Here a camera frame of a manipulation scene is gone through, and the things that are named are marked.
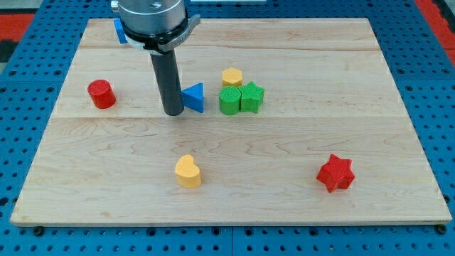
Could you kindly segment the blue block behind arm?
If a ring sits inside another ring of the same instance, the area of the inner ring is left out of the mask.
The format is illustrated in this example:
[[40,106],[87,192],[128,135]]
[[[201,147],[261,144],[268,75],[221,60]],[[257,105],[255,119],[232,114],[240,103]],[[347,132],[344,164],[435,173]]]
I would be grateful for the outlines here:
[[115,28],[115,31],[117,33],[117,37],[118,37],[119,43],[120,44],[127,43],[127,39],[126,39],[126,36],[124,34],[124,29],[122,27],[122,22],[121,22],[120,18],[116,18],[114,20],[114,28]]

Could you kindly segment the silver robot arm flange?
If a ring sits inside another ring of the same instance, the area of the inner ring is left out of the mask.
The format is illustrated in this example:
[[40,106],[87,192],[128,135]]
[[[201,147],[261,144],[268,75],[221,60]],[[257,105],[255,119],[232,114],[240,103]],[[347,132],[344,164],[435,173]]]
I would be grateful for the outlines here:
[[111,0],[127,43],[152,55],[165,55],[183,44],[200,24],[188,15],[184,0]]

